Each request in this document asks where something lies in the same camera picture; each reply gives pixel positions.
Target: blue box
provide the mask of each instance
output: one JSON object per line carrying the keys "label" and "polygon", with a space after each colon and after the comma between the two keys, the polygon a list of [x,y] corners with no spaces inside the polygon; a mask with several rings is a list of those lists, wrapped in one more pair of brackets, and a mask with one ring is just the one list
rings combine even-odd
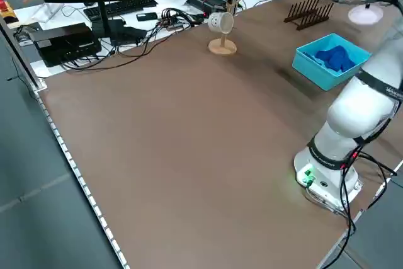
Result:
{"label": "blue box", "polygon": [[[357,65],[346,72],[335,72],[328,69],[326,66],[321,66],[315,60],[309,58],[304,53],[308,53],[313,58],[320,50],[330,50],[341,45],[348,53],[348,57]],[[313,41],[303,47],[297,48],[292,66],[306,78],[318,85],[324,91],[329,91],[331,88],[342,83],[343,81],[353,77],[362,64],[371,56],[366,50],[357,47],[355,44],[347,41],[337,34],[330,34],[319,40]]]}

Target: white cup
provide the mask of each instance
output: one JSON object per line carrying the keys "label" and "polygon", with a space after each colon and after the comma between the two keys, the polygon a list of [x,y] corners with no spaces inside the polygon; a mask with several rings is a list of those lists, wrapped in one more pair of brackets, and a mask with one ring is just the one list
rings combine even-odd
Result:
{"label": "white cup", "polygon": [[234,27],[234,17],[229,12],[212,13],[208,18],[208,27],[211,31],[229,34]]}

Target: brown table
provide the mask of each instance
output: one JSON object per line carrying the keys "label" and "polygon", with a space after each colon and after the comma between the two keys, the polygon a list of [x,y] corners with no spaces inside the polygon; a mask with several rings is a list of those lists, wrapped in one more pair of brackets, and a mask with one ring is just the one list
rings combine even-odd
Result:
{"label": "brown table", "polygon": [[[345,230],[306,201],[292,165],[341,88],[321,91],[292,60],[331,32],[372,50],[394,10],[362,28],[335,6],[328,22],[296,31],[283,23],[295,1],[237,17],[232,57],[209,53],[215,35],[203,25],[128,66],[47,79],[42,99],[131,268],[313,268]],[[368,149],[391,166],[403,157],[401,127],[396,119]],[[365,186],[355,212],[380,183],[373,166],[356,167]]]}

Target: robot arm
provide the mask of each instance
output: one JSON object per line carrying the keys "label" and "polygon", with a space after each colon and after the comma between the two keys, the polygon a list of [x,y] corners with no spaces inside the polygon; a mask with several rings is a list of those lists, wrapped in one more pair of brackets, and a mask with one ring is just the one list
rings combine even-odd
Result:
{"label": "robot arm", "polygon": [[[340,187],[345,159],[358,146],[373,139],[396,114],[403,100],[402,80],[403,18],[400,18],[362,71],[350,80],[331,105],[324,126],[295,156],[297,181],[307,186],[307,175],[314,172],[309,190],[328,205],[343,210]],[[352,201],[362,187],[354,167],[350,167],[343,181],[348,200]]]}

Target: keyboard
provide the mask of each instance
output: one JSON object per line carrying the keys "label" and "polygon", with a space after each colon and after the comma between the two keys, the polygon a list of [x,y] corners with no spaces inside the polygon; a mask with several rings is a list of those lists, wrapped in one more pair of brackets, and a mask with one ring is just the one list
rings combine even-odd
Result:
{"label": "keyboard", "polygon": [[[158,3],[155,0],[118,1],[115,3],[106,4],[105,9],[108,17],[114,17],[136,11],[142,11],[144,8],[151,8],[157,4]],[[101,19],[101,13],[99,12],[98,7],[85,9],[84,14],[87,15],[90,21]]]}

